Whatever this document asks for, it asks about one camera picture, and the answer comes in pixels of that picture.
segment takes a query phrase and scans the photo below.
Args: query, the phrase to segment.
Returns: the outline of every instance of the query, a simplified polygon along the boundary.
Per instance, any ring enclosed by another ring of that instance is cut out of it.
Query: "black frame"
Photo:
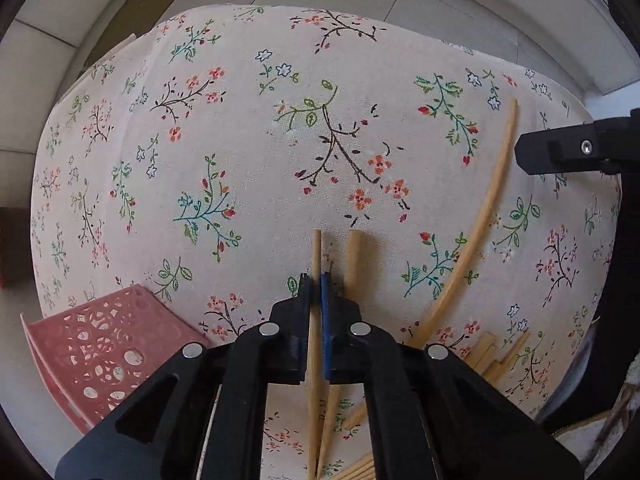
[[[0,41],[26,0],[0,0]],[[640,0],[608,0],[609,12],[640,55]],[[607,283],[595,316],[598,333],[585,375],[571,397],[544,423],[548,431],[609,409],[618,395],[626,369],[640,349],[632,335],[640,322],[640,292],[634,290],[640,269],[640,174],[623,174],[622,207]],[[636,416],[615,449],[594,473],[594,480],[628,477],[640,470],[640,416]],[[0,405],[0,471],[8,478],[51,480],[15,433]]]

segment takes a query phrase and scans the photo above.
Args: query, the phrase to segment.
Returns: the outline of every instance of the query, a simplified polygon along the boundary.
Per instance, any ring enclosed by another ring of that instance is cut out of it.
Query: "flower print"
[[[520,307],[518,306],[517,303],[515,305],[511,305],[509,307],[509,311],[507,312],[507,316],[513,317],[518,313],[519,310],[520,310]]]
[[[500,109],[500,101],[498,101],[498,98],[495,95],[492,95],[491,97],[489,97],[487,99],[487,103],[489,103],[489,106],[491,107],[491,110],[499,110]]]
[[[192,76],[190,78],[187,79],[187,88],[189,90],[195,88],[196,86],[198,86],[200,82],[198,81],[198,76]]]
[[[258,55],[255,57],[255,59],[261,62],[265,62],[271,57],[271,54],[273,54],[273,52],[270,52],[265,48],[264,50],[258,51]]]
[[[393,185],[387,184],[385,186],[385,193],[389,191],[393,193],[396,200],[400,200],[409,194],[409,189],[404,185],[404,179],[396,180]]]
[[[472,321],[471,323],[467,323],[465,325],[465,332],[469,335],[480,330],[480,324],[477,321]]]
[[[276,70],[278,71],[279,76],[286,77],[291,73],[291,65],[283,63],[280,66],[277,66]]]
[[[347,200],[353,202],[353,205],[358,211],[362,211],[364,208],[366,208],[367,205],[373,202],[370,197],[365,196],[365,193],[366,191],[364,191],[364,189],[356,189],[355,192],[351,193],[347,197]]]
[[[218,66],[213,70],[209,70],[209,76],[213,80],[218,79],[219,77],[222,77],[223,75],[225,75],[225,71],[222,69],[221,66]]]
[[[473,72],[471,72],[471,70],[468,70],[468,75],[466,76],[466,79],[469,81],[469,83],[473,86],[482,86],[482,82],[480,81],[480,78],[474,74]]]
[[[180,140],[181,137],[182,137],[182,134],[180,133],[180,126],[174,126],[169,130],[169,140],[171,142]]]
[[[374,158],[370,159],[367,162],[370,166],[375,166],[375,170],[373,170],[377,175],[382,175],[385,173],[385,170],[391,168],[392,164],[388,160],[385,160],[383,155],[376,155]]]
[[[439,328],[436,331],[436,335],[439,336],[438,342],[444,344],[447,342],[447,339],[453,337],[453,331],[450,326],[447,326],[445,329]]]
[[[222,341],[224,341],[228,336],[229,336],[229,332],[227,330],[225,330],[222,325],[218,325],[217,327],[215,327],[212,332],[217,335],[220,339],[222,339]]]
[[[311,18],[305,18],[305,23],[313,23],[316,27],[318,27],[322,22],[324,22],[324,18],[314,14]]]
[[[509,83],[511,86],[518,86],[518,84],[513,80],[513,78],[509,77],[506,74],[502,74],[502,77],[505,78],[507,80],[507,83]]]

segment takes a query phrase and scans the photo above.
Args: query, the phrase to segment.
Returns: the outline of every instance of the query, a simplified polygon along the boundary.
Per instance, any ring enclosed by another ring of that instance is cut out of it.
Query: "chopstick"
[[[362,231],[351,230],[349,232],[349,238],[347,239],[346,262],[344,268],[344,297],[351,301],[355,301],[358,290],[358,256],[362,246],[362,235]],[[322,428],[322,441],[320,443],[316,478],[322,477],[322,468],[326,462],[329,446],[331,444],[331,437],[334,434],[335,416],[338,413],[339,402],[340,384],[330,384],[329,394],[326,400],[326,411],[324,413],[324,427]]]
[[[417,331],[414,336],[406,343],[408,346],[414,348],[423,348],[427,340],[431,337],[434,329],[440,318],[443,316],[447,308],[455,298],[455,291],[458,283],[467,270],[467,267],[471,263],[472,259],[478,252],[478,247],[484,237],[484,231],[489,223],[489,216],[495,208],[495,203],[500,194],[500,188],[502,187],[502,181],[506,175],[506,171],[511,160],[511,145],[513,143],[513,134],[516,127],[516,120],[518,115],[518,101],[512,99],[509,105],[509,116],[507,123],[504,127],[504,135],[502,138],[502,147],[498,153],[498,161],[494,166],[494,174],[489,183],[489,188],[484,196],[484,203],[476,216],[476,221],[472,228],[471,234],[468,236],[465,248],[460,253],[460,257],[451,276],[447,280],[444,286],[444,290],[438,296],[435,304],[431,309],[422,317],[420,325],[417,327]],[[344,421],[342,425],[346,430],[350,430],[357,424],[359,424],[367,416],[367,407],[364,402],[361,402],[350,416]]]
[[[314,229],[311,240],[311,277],[313,298],[309,315],[309,340],[307,350],[306,380],[308,382],[307,427],[308,455],[306,459],[306,480],[315,480],[320,451],[320,394],[322,389],[322,335],[320,325],[320,273],[322,259],[322,231]]]

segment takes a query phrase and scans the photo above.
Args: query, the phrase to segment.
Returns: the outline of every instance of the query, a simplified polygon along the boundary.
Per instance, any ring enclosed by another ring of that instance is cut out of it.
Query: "red flower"
[[[366,191],[364,191],[364,189],[356,189],[355,192],[347,197],[347,200],[353,202],[353,205],[358,211],[362,211],[367,205],[373,202],[370,197],[365,196],[365,193]]]
[[[409,194],[409,189],[404,185],[404,179],[396,180],[394,184],[385,186],[385,193],[391,191],[396,200]]]
[[[198,83],[199,83],[198,76],[194,75],[187,79],[187,88],[191,90],[194,87],[198,86]]]
[[[370,166],[375,166],[376,169],[373,170],[376,174],[382,175],[385,173],[385,170],[391,168],[392,164],[388,160],[385,160],[383,155],[376,155],[374,158],[367,161],[367,164]]]
[[[180,126],[174,126],[169,130],[169,140],[171,142],[180,140],[181,137],[182,137],[182,134],[180,133]]]
[[[480,324],[477,321],[473,321],[465,325],[465,332],[468,333],[469,335],[472,335],[478,330],[480,330]]]
[[[225,71],[222,70],[221,66],[219,66],[214,70],[209,70],[209,75],[211,76],[212,79],[218,79],[219,77],[222,77],[223,75],[225,75]]]

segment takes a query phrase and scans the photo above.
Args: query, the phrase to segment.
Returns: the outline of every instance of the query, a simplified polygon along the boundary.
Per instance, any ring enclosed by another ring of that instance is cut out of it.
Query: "green leaf print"
[[[500,241],[493,242],[494,247],[502,245],[505,242],[508,246],[512,243],[516,247],[520,246],[520,234],[525,232],[529,227],[529,213],[533,218],[540,218],[540,207],[533,204],[532,200],[533,195],[529,197],[529,204],[527,204],[525,208],[522,197],[518,197],[516,200],[516,209],[513,209],[509,213],[509,218],[517,223],[511,225],[502,224],[502,227],[507,229],[508,234]]]
[[[181,275],[185,280],[193,280],[193,274],[190,269],[181,265],[182,258],[178,258],[178,265],[175,268],[175,272],[172,272],[171,265],[167,259],[162,260],[162,269],[158,270],[158,280],[154,280],[156,285],[160,286],[160,289],[154,292],[154,296],[159,296],[161,300],[173,301],[171,294],[169,293],[169,287],[174,292],[178,291],[180,283],[178,282],[178,275]]]
[[[200,226],[204,225],[207,231],[216,232],[216,248],[212,252],[216,261],[220,263],[225,248],[238,247],[242,240],[241,235],[222,228],[221,222],[230,222],[236,215],[235,206],[229,201],[230,187],[223,185],[221,179],[226,176],[226,171],[216,170],[216,154],[206,155],[207,176],[201,180],[202,199],[183,191],[178,198],[178,206],[182,207],[182,213],[174,218],[174,222],[183,222],[184,235],[197,245]],[[213,222],[212,218],[219,218],[220,222]]]

